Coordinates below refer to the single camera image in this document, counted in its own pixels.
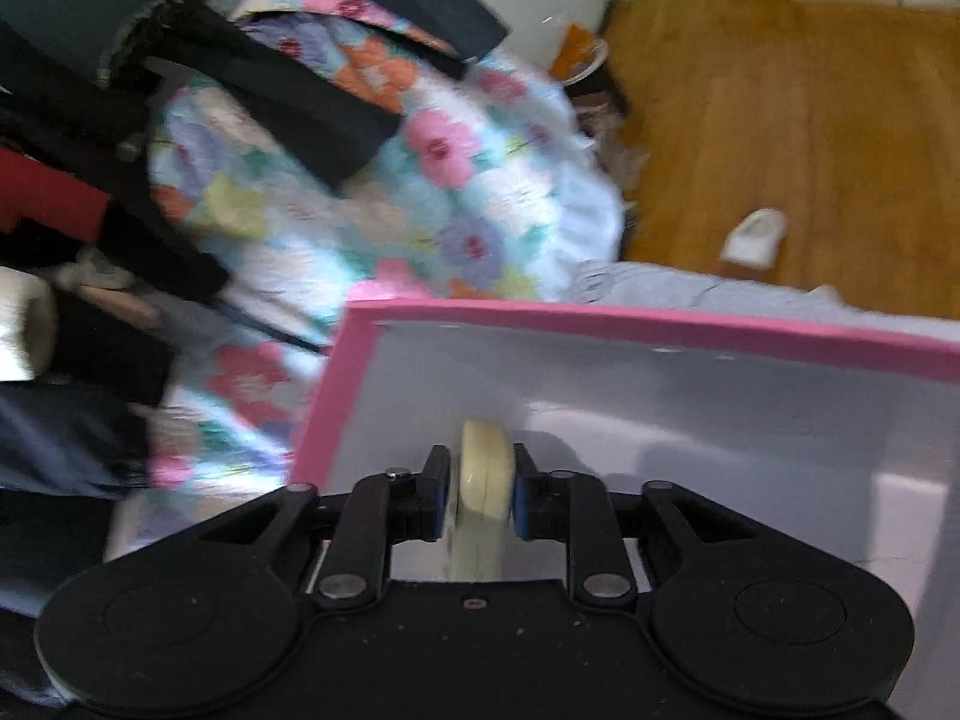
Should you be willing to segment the white patterned tablecloth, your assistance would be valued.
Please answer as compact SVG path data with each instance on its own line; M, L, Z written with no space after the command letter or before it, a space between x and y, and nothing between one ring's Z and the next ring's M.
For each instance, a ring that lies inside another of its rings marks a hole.
M957 343L957 320L894 316L859 309L831 286L789 286L713 277L651 263L586 262L578 266L565 301L640 309L690 310L721 316L799 320L880 332L907 333Z

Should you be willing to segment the floral quilt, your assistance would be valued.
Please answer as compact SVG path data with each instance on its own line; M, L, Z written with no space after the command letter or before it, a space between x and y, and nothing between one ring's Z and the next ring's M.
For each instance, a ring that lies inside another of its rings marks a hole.
M121 556L278 488L350 302L555 301L612 260L620 190L553 80L505 50L462 78L428 64L438 32L371 0L213 0L245 34L398 115L342 187L311 176L226 86L195 78L161 112L161 208L228 270L220 307L133 296L176 355L148 417L148 484L122 504Z

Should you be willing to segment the pink storage box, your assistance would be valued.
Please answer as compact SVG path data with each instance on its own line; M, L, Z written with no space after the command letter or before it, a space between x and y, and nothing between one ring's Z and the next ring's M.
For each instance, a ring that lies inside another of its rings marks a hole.
M883 578L916 645L892 702L958 712L958 348L683 310L350 305L291 478L327 493L498 422L545 470L669 479Z

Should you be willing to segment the cream remote control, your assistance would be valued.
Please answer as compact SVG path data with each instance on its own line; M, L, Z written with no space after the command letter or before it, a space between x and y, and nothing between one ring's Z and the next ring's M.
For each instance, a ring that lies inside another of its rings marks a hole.
M444 515L446 577L452 582L496 582L511 527L516 457L506 429L467 421Z

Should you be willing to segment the dark hanging clothes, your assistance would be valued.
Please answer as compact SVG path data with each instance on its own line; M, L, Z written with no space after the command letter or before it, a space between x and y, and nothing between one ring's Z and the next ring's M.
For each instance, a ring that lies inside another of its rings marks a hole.
M438 32L462 78L500 41L473 0L371 0ZM228 270L156 200L149 145L190 80L226 86L311 176L342 187L398 132L382 104L245 34L210 0L2 0L2 483L121 499L176 355L149 288L220 307Z

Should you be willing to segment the orange bin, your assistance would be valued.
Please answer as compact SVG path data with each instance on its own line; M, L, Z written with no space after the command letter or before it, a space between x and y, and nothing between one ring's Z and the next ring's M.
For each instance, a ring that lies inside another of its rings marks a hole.
M605 39L579 23L571 23L551 64L550 76L562 85L571 86L599 70L607 62L607 57Z

